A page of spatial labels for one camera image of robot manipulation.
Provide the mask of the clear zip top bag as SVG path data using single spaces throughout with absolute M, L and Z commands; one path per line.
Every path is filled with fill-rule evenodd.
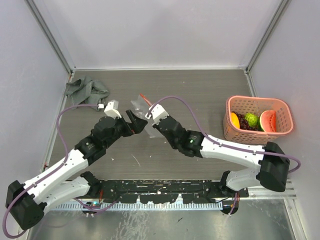
M 143 94 L 139 94 L 136 100 L 130 101 L 132 104 L 133 113 L 143 119 L 148 121 L 148 124 L 145 126 L 144 130 L 149 135 L 150 138 L 162 138 L 163 136 L 160 132 L 153 128 L 152 121 L 146 118 L 146 114 L 149 111 L 149 108 L 153 105 Z

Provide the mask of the orange mango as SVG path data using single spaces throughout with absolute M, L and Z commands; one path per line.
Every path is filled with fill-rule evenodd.
M 231 112 L 230 114 L 231 123 L 237 129 L 240 129 L 240 121 L 236 113 Z

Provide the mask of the dark red grape bunch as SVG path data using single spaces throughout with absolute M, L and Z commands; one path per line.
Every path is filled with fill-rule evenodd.
M 238 118 L 239 118 L 239 122 L 240 122 L 240 129 L 242 130 L 248 130 L 248 131 L 258 131 L 259 130 L 259 122 L 258 125 L 256 127 L 250 127 L 248 125 L 248 122 L 245 120 L 245 114 L 240 114 L 240 113 L 236 113 Z

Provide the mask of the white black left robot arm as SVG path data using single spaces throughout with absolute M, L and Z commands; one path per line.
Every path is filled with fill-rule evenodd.
M 90 134 L 79 141 L 67 155 L 38 176 L 20 183 L 13 181 L 7 189 L 6 215 L 11 215 L 22 230 L 35 226 L 45 215 L 49 201 L 45 197 L 70 176 L 92 165 L 120 138 L 141 133 L 147 120 L 126 110 L 126 122 L 117 110 L 112 110 L 94 125 Z

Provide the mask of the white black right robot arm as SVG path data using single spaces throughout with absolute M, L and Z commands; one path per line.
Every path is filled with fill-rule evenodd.
M 187 157 L 220 159 L 244 166 L 243 170 L 222 174 L 219 191 L 225 197 L 247 187 L 262 186 L 280 193 L 286 189 L 290 160 L 274 142 L 246 145 L 205 136 L 200 131 L 186 130 L 171 116 L 155 120 L 152 126 L 174 150 Z

